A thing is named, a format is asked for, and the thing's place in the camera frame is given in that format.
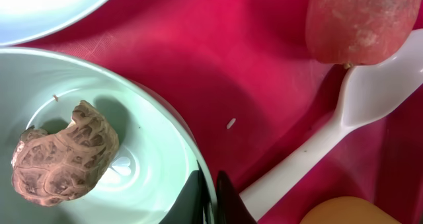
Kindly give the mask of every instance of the white plastic spoon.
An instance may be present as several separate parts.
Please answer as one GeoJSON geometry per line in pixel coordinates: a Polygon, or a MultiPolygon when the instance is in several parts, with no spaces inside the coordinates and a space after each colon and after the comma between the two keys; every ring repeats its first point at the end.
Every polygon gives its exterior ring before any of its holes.
{"type": "Polygon", "coordinates": [[[391,113],[422,83],[423,29],[413,31],[400,50],[384,62],[349,70],[329,122],[241,192],[251,215],[259,220],[342,138],[391,113]]]}

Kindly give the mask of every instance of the spoon handle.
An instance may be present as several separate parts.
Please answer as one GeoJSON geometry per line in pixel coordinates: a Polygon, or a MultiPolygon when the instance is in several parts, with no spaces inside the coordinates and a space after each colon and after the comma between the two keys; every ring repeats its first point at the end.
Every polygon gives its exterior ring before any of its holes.
{"type": "Polygon", "coordinates": [[[333,118],[272,170],[241,192],[250,214],[259,220],[351,130],[333,118]]]}

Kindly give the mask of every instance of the bowl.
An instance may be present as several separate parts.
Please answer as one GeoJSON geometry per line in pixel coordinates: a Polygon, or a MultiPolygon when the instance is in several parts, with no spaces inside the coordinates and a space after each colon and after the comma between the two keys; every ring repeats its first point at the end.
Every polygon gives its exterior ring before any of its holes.
{"type": "Polygon", "coordinates": [[[215,213],[213,180],[188,126],[170,104],[140,86],[71,56],[0,48],[0,223],[156,224],[197,170],[215,213]],[[50,133],[65,128],[80,100],[95,106],[116,130],[118,154],[82,198],[56,207],[26,201],[11,185],[19,135],[33,125],[50,133]]]}
{"type": "Polygon", "coordinates": [[[108,0],[0,0],[0,46],[35,40],[61,30],[108,0]]]}

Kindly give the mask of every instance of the light green bowl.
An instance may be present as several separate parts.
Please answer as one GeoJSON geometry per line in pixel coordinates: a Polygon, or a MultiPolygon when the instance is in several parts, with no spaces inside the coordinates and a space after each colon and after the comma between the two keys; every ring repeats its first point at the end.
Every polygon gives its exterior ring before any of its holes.
{"type": "Polygon", "coordinates": [[[198,164],[215,213],[210,172],[183,119],[154,92],[107,69],[44,50],[0,48],[0,121],[0,223],[159,223],[198,164]],[[24,200],[11,185],[19,135],[32,125],[57,132],[82,99],[117,131],[116,158],[97,186],[78,200],[57,207],[24,200]]]}

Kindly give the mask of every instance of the red tray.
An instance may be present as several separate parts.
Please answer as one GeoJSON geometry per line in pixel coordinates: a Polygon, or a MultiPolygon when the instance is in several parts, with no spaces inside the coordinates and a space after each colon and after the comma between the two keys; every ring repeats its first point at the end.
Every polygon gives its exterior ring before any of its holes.
{"type": "MultiPolygon", "coordinates": [[[[241,191],[300,146],[334,110],[341,67],[309,57],[308,0],[110,0],[25,46],[81,57],[167,99],[216,177],[241,191]],[[226,125],[236,118],[233,127],[226,125]]],[[[423,14],[416,28],[423,27],[423,14]]],[[[297,224],[337,196],[376,203],[401,223],[423,211],[423,89],[336,146],[260,224],[297,224]]]]}

